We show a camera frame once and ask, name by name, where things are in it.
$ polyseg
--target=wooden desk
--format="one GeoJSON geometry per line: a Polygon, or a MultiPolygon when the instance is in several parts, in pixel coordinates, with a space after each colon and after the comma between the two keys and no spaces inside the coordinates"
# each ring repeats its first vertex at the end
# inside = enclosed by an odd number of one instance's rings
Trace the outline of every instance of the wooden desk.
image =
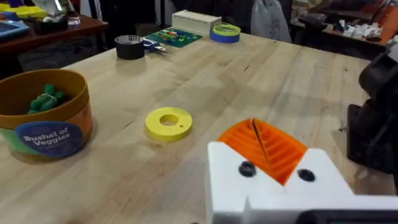
{"type": "Polygon", "coordinates": [[[31,165],[0,141],[0,223],[206,223],[206,145],[250,117],[326,150],[357,194],[393,194],[390,175],[362,177],[347,160],[339,131],[348,105],[367,98],[358,76],[368,63],[243,34],[237,44],[204,37],[173,55],[125,61],[113,49],[71,65],[88,80],[92,142],[31,165]],[[164,106],[193,116],[185,139],[144,135],[145,117],[164,106]]]}
{"type": "Polygon", "coordinates": [[[65,40],[77,35],[89,35],[104,31],[108,23],[81,15],[81,22],[76,27],[69,26],[65,31],[54,32],[47,35],[37,35],[33,29],[22,37],[0,42],[0,54],[21,53],[50,42],[65,40]]]}

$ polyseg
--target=green circuit board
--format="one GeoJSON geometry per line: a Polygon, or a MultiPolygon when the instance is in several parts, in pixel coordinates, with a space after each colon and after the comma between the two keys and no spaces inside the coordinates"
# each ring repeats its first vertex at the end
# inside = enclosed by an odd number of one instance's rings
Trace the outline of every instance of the green circuit board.
{"type": "Polygon", "coordinates": [[[171,45],[173,47],[184,47],[192,42],[202,38],[201,35],[192,34],[190,32],[185,32],[182,30],[177,30],[173,28],[167,28],[156,33],[150,34],[145,38],[149,40],[154,40],[162,44],[171,45]],[[172,36],[168,33],[174,32],[177,35],[172,36]]]}

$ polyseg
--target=blue tape roll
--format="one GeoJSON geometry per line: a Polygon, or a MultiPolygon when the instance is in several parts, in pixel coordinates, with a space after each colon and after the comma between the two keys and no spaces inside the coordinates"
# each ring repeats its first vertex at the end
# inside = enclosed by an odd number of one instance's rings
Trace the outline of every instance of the blue tape roll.
{"type": "Polygon", "coordinates": [[[224,36],[224,35],[215,34],[213,31],[210,32],[211,40],[214,40],[215,42],[219,42],[219,43],[226,43],[226,44],[238,42],[239,36],[240,36],[239,34],[234,35],[234,36],[224,36]]]}

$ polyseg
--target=white box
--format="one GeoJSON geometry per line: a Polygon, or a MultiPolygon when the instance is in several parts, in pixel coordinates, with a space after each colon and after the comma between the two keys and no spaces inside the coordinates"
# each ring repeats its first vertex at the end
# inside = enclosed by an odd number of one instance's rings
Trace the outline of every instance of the white box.
{"type": "Polygon", "coordinates": [[[172,26],[176,29],[192,31],[197,34],[208,35],[221,17],[209,16],[187,10],[173,13],[172,26]]]}

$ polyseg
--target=black hole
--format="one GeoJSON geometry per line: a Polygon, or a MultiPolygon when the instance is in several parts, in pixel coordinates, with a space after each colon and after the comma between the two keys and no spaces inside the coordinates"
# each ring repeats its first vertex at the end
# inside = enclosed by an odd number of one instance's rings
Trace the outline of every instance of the black hole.
{"type": "Polygon", "coordinates": [[[297,171],[298,176],[307,181],[307,182],[314,182],[315,181],[315,175],[313,174],[312,171],[307,170],[307,169],[300,169],[297,171]]]}
{"type": "Polygon", "coordinates": [[[256,174],[256,168],[249,161],[244,161],[239,166],[239,173],[245,177],[254,177],[256,174]]]}

